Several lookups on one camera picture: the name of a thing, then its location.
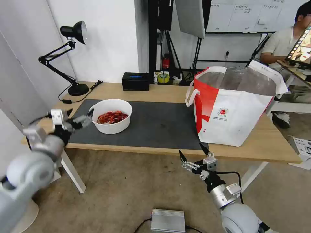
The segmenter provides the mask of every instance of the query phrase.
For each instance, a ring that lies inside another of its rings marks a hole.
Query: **lamp shade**
[[[85,44],[87,40],[87,30],[84,21],[77,22],[73,27],[61,26],[60,31],[63,36],[76,38],[82,44]]]

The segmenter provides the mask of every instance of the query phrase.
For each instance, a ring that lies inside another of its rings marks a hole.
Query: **wooden table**
[[[297,67],[288,67],[289,65],[278,60],[277,63],[281,65],[283,70],[289,72],[291,76],[286,81],[286,86],[307,86],[311,91],[311,82],[306,81],[307,76],[302,74]],[[281,99],[283,94],[278,95],[278,99]],[[291,103],[291,102],[279,102],[278,100],[272,100],[267,107],[266,114],[270,114],[272,111],[276,112],[299,112],[299,113],[311,113],[311,104],[309,103]]]
[[[92,82],[81,82],[92,86]],[[171,102],[184,103],[187,87],[184,86],[167,86],[167,85],[150,85],[150,90],[145,91],[123,91],[121,83],[103,83],[88,95],[87,99],[112,99],[118,98],[127,101],[147,101],[147,102]],[[68,94],[65,99],[79,100],[82,97],[73,97]],[[64,104],[58,102],[54,108],[70,109],[73,111],[72,116],[79,108],[82,102]],[[52,131],[52,121],[43,119],[39,125],[46,132]],[[93,145],[93,144],[77,144],[68,143],[67,148],[81,148],[91,150],[110,150],[110,151],[125,151],[147,154],[170,154],[179,156],[178,149],[170,148],[149,148],[149,147],[128,147],[128,146],[111,146],[111,145]],[[262,161],[259,165],[252,166],[242,178],[242,190],[255,179],[260,171],[268,164],[268,162],[281,163],[301,163],[299,156],[294,152],[291,146],[287,143],[282,134],[263,114],[249,137],[241,147],[232,147],[218,144],[210,144],[210,150],[215,153],[215,157],[219,159],[238,159],[238,160],[253,160]],[[183,150],[186,155],[202,155],[201,150]],[[84,191],[85,186],[78,176],[76,170],[71,164],[68,156],[64,154],[66,161],[62,163],[67,166],[67,172],[80,191]]]

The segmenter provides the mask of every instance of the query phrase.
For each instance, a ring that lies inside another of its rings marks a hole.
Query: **tissue box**
[[[149,91],[148,73],[124,73],[122,86],[124,91]]]
[[[302,163],[289,163],[289,165],[300,167],[303,169],[310,170],[311,169],[311,141],[299,139],[290,136],[289,144],[296,151],[299,157],[302,160]]]

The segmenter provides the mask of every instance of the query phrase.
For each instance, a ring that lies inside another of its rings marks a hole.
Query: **lamp base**
[[[85,84],[78,83],[77,85],[71,86],[68,89],[68,94],[71,96],[80,96],[88,93],[89,88]]]

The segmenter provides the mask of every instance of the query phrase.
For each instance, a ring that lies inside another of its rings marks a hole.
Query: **logo on bag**
[[[218,115],[222,117],[226,117],[228,114],[228,109],[227,108],[220,108],[218,110]]]

